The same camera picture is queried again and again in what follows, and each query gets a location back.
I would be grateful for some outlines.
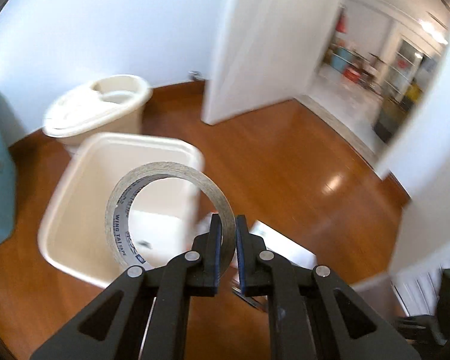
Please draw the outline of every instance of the shelf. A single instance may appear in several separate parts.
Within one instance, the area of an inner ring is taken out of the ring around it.
[[[387,100],[388,100],[388,101],[391,101],[392,103],[395,103],[395,105],[397,105],[398,107],[400,107],[403,111],[407,112],[406,110],[404,110],[402,103],[399,102],[397,99],[395,99],[395,98],[393,98],[393,97],[389,97]]]
[[[407,82],[410,80],[405,74],[403,74],[401,71],[399,71],[396,67],[390,66],[394,71],[396,71],[398,74],[400,74]]]
[[[393,89],[395,89],[395,91],[396,91],[397,93],[402,93],[401,91],[399,91],[399,90],[396,88],[395,85],[390,84],[387,80],[385,80],[385,82],[386,82],[388,85],[390,85]]]
[[[362,56],[361,56],[359,53],[357,53],[356,51],[348,50],[347,48],[345,48],[345,47],[343,47],[343,46],[338,46],[338,48],[344,49],[347,53],[350,53],[351,55],[356,56],[357,58],[365,59],[364,57],[362,57]]]
[[[415,64],[414,64],[412,61],[410,61],[406,56],[400,54],[399,52],[397,52],[397,55],[398,55],[398,56],[401,56],[404,60],[410,62],[413,66],[415,66]]]
[[[332,55],[334,55],[334,56],[340,58],[342,61],[347,62],[349,65],[352,65],[354,68],[358,68],[358,66],[357,66],[356,64],[353,64],[353,63],[351,63],[350,61],[347,61],[345,58],[343,58],[343,57],[341,57],[341,56],[335,54],[334,52],[332,53]]]

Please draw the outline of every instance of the white bucket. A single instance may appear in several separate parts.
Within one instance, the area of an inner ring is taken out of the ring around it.
[[[143,108],[151,95],[150,84],[130,74],[88,82],[52,103],[43,117],[43,132],[71,155],[99,132],[140,134]]]
[[[178,139],[100,133],[85,140],[48,204],[38,232],[42,256],[54,267],[105,288],[121,274],[104,233],[108,198],[132,169],[173,161],[199,171],[203,156]],[[154,181],[135,198],[130,236],[139,253],[162,266],[191,246],[199,190],[188,181]]]

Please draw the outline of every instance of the yellow object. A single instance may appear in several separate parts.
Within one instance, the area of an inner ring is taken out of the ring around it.
[[[416,82],[412,82],[408,89],[405,92],[405,96],[408,97],[411,101],[416,103],[420,96],[422,95],[422,90],[416,84]]]

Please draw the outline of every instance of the bucket lid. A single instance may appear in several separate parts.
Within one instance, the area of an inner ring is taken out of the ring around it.
[[[44,124],[57,130],[75,128],[119,107],[116,103],[103,101],[102,93],[83,85],[58,98],[45,113]]]

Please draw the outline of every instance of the white door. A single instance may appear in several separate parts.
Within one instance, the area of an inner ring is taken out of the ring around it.
[[[330,40],[341,0],[227,0],[202,120],[305,93]]]

